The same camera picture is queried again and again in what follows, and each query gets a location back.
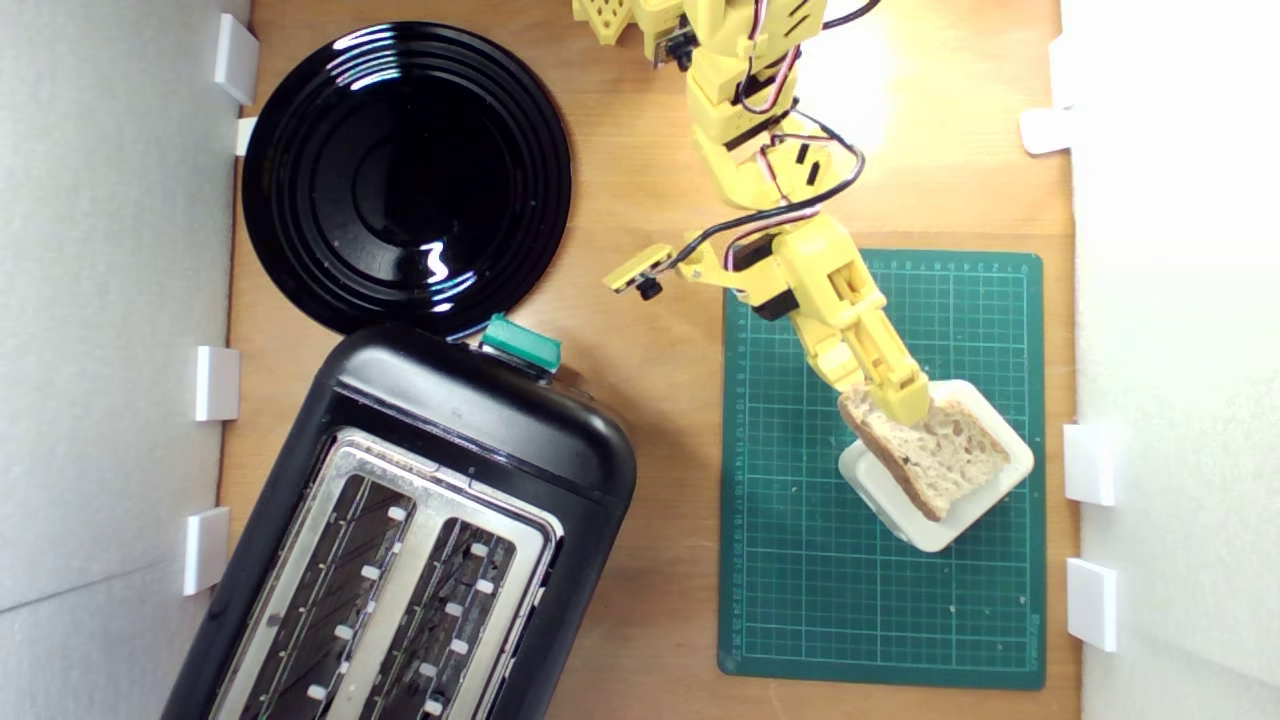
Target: white wall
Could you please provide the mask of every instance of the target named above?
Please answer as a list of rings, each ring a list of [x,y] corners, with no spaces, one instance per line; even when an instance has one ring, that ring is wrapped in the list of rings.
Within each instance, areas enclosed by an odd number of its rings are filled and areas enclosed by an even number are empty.
[[[248,0],[229,0],[247,22]],[[155,716],[207,603],[236,102],[224,0],[0,8],[0,717]]]
[[[1120,442],[1082,556],[1119,571],[1084,717],[1280,717],[1280,12],[1064,0],[1079,420]]]

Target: cutting mat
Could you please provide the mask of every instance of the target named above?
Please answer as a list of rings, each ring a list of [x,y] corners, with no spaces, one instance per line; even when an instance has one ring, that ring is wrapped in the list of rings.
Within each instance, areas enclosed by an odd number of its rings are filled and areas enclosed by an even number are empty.
[[[1044,684],[1042,266],[1020,254],[868,250],[932,378],[974,383],[1036,470],[947,550],[895,538],[836,470],[855,438],[786,322],[726,296],[719,665],[728,674]]]

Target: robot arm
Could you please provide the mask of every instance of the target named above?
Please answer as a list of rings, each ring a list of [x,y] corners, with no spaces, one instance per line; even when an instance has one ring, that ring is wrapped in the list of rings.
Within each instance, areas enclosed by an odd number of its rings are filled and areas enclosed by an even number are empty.
[[[575,3],[598,35],[602,8],[621,4]],[[649,247],[605,284],[650,300],[662,291],[658,278],[675,272],[730,288],[760,316],[787,318],[810,368],[831,387],[865,383],[892,419],[923,419],[928,378],[888,322],[884,296],[849,232],[820,210],[858,179],[864,158],[795,109],[800,44],[823,29],[826,0],[630,3],[626,12],[645,32],[645,54],[687,70],[694,140],[722,199],[750,213],[703,231],[678,251]],[[716,252],[710,238],[730,232],[723,254]]]

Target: square plate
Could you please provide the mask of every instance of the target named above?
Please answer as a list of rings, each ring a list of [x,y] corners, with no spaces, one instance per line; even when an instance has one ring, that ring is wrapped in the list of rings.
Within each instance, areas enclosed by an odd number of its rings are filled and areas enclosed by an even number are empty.
[[[937,523],[925,518],[911,503],[911,498],[897,484],[893,475],[867,450],[861,441],[849,446],[840,455],[840,474],[895,536],[924,552],[940,552],[1030,474],[1036,466],[1036,455],[1018,436],[1018,430],[1010,427],[1000,411],[972,383],[966,380],[931,382],[929,395],[934,401],[945,397],[961,398],[978,423],[996,438],[996,442],[1004,446],[1010,461],[1000,470],[1000,474],[955,501],[947,515]]]

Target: wooden surface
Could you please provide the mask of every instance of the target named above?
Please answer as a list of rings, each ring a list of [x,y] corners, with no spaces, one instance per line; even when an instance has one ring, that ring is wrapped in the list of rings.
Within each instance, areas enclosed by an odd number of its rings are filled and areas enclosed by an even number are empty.
[[[1048,443],[1048,684],[1042,692],[730,678],[716,667],[721,300],[668,283],[657,301],[599,278],[652,242],[730,215],[692,150],[684,83],[649,69],[635,31],[600,47],[568,0],[255,0],[261,102],[315,47],[365,24],[434,19],[483,32],[543,77],[570,128],[575,199],[556,263],[512,316],[564,342],[586,389],[625,416],[639,456],[631,511],[564,670],[550,717],[1079,717],[1078,643],[1065,630],[1064,557],[1076,518],[1061,492],[1074,414],[1070,179],[1028,158],[1018,113],[1048,99],[1053,0],[887,0],[846,28],[852,54],[820,87],[878,117],[869,167],[829,205],[865,246],[1034,251],[1044,259]],[[870,60],[859,47],[874,49]],[[801,60],[801,73],[809,72]],[[828,97],[815,99],[812,110]],[[256,108],[247,109],[247,114]],[[865,142],[858,124],[837,126]],[[233,533],[257,497],[312,373],[337,337],[260,269],[237,209],[230,345],[241,419],[227,427],[220,500]]]

